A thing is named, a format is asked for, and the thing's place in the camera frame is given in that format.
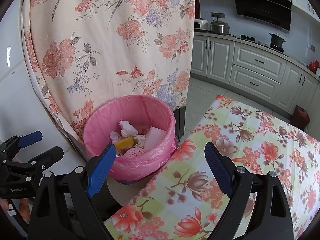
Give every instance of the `electrical outlet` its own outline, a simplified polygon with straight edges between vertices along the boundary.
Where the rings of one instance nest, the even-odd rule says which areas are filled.
[[[211,17],[226,18],[225,13],[211,13]]]
[[[316,52],[316,47],[308,43],[308,49],[311,49],[313,52]]]

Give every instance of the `drawer handle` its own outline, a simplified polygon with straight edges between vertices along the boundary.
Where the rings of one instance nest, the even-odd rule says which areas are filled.
[[[260,62],[260,63],[264,64],[264,62],[262,62],[262,61],[260,61],[260,60],[257,60],[257,59],[256,59],[255,61],[258,61],[258,62]]]
[[[253,84],[252,82],[250,82],[252,85],[254,85],[254,86],[256,86],[256,87],[258,87],[259,85],[256,85],[256,84]]]

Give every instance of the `metal screw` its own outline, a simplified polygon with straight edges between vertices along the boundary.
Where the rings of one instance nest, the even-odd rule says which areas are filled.
[[[76,173],[81,173],[83,171],[83,167],[79,166],[79,167],[76,167]]]
[[[270,171],[269,174],[271,177],[274,177],[274,178],[277,176],[277,174],[274,171]]]
[[[237,171],[240,172],[240,173],[245,173],[245,168],[242,167],[242,166],[239,166],[239,167],[237,168]]]
[[[50,177],[51,175],[52,175],[52,172],[51,172],[51,171],[47,171],[47,172],[44,174],[44,176],[45,176],[46,178]]]

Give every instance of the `countertop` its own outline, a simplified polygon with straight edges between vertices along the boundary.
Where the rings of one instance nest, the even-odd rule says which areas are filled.
[[[236,37],[232,37],[232,36],[225,36],[225,35],[219,35],[219,34],[213,34],[213,33],[210,33],[210,32],[194,32],[194,35],[199,35],[199,36],[208,36],[208,37],[214,37],[214,38],[220,38],[220,39],[226,39],[226,40],[229,40],[229,41],[236,41],[236,42],[239,42],[239,43],[243,43],[243,44],[247,44],[247,45],[250,45],[250,46],[253,46],[253,47],[256,47],[258,49],[263,49],[267,52],[270,52],[278,57],[281,57],[281,58],[284,58],[285,60],[287,61],[290,61],[292,64],[298,66],[299,68],[303,69],[305,72],[307,72],[308,74],[310,74],[311,76],[313,76],[316,80],[318,80],[320,82],[320,78],[314,74],[312,71],[310,71],[308,68],[306,68],[304,65],[302,65],[301,63],[299,63],[299,59],[295,58],[294,56],[290,55],[290,54],[287,54],[285,52],[285,54],[288,56],[285,56],[273,49],[270,49],[270,48],[267,48],[265,46],[261,46],[259,44],[256,44],[256,43],[253,43],[253,42],[250,42],[250,41],[245,41],[245,40],[241,40],[239,38],[236,38]]]

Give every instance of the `pink plastic bag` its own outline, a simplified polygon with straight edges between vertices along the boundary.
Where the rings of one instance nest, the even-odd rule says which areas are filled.
[[[164,139],[152,150],[135,158],[116,158],[109,175],[117,180],[137,180],[163,166],[176,149],[175,118],[168,104],[148,95],[116,98],[96,110],[87,121],[83,140],[88,158],[100,155],[108,143],[110,132],[120,133],[120,120],[129,121],[139,134],[154,126],[167,131]]]

